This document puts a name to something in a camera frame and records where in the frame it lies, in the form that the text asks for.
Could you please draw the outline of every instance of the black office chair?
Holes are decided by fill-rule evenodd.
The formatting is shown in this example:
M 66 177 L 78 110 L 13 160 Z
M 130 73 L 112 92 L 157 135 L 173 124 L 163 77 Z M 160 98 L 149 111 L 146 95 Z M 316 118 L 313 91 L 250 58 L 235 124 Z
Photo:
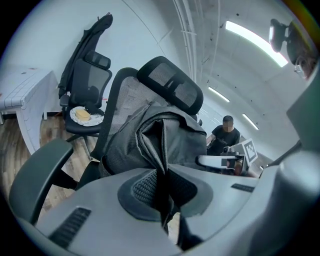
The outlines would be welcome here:
M 77 99 L 73 95 L 70 96 L 71 103 Z M 192 116 L 201 108 L 203 99 L 201 89 L 165 57 L 150 60 L 139 71 L 123 68 L 113 80 L 98 140 L 90 155 L 100 160 L 107 153 L 111 138 L 127 118 L 150 102 L 176 106 Z M 105 177 L 99 171 L 99 162 L 91 161 L 80 181 L 74 181 L 61 170 L 72 153 L 70 143 L 55 139 L 37 150 L 22 166 L 9 195 L 10 205 L 18 216 L 34 224 L 52 184 L 78 190 L 89 182 Z
M 93 103 L 98 109 L 102 106 L 102 98 L 105 88 L 112 77 L 110 59 L 91 50 L 83 59 L 75 62 L 70 95 L 60 98 L 62 115 L 65 120 L 65 129 L 74 134 L 66 141 L 71 142 L 83 138 L 88 154 L 88 136 L 98 137 L 101 124 L 95 126 L 83 126 L 74 122 L 70 117 L 70 110 L 77 106 L 85 106 L 87 102 Z

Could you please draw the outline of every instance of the chair armrest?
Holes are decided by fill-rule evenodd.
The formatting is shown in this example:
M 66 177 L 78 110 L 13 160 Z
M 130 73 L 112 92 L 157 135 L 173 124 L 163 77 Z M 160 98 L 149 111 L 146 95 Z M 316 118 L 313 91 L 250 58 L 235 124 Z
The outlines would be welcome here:
M 17 173 L 9 193 L 12 211 L 35 224 L 55 174 L 61 171 L 73 153 L 72 145 L 55 139 L 39 148 Z
M 69 106 L 69 95 L 62 95 L 60 98 L 60 106 L 61 107 L 68 107 Z

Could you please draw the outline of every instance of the table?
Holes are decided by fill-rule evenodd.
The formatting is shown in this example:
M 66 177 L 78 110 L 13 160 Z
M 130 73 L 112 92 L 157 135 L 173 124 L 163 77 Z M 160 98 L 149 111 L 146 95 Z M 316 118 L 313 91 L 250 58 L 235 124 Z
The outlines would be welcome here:
M 48 96 L 53 94 L 58 81 L 51 70 L 10 66 L 0 71 L 1 111 L 14 111 L 24 142 L 32 155 L 40 148 L 42 116 L 47 119 Z

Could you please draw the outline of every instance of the black t-shirt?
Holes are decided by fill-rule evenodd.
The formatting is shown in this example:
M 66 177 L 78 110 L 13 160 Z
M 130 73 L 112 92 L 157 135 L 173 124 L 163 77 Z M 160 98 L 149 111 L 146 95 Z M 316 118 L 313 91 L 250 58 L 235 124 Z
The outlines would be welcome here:
M 217 126 L 212 134 L 215 140 L 211 143 L 210 148 L 207 149 L 208 156 L 220 156 L 224 147 L 231 147 L 239 143 L 240 132 L 234 128 L 231 132 L 226 132 L 222 125 Z

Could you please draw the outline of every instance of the chair base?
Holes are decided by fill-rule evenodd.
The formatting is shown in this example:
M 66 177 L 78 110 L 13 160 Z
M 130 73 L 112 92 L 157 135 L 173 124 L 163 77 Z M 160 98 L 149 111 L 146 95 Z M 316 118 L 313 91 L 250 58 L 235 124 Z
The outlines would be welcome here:
M 74 141 L 74 140 L 76 140 L 78 138 L 83 138 L 84 139 L 85 148 L 86 148 L 86 150 L 88 152 L 89 160 L 91 161 L 93 158 L 90 156 L 88 136 L 98 138 L 99 135 L 98 134 L 90 134 L 90 135 L 75 134 L 75 135 L 71 136 L 70 138 L 68 138 L 66 140 L 66 142 L 72 142 L 72 141 Z

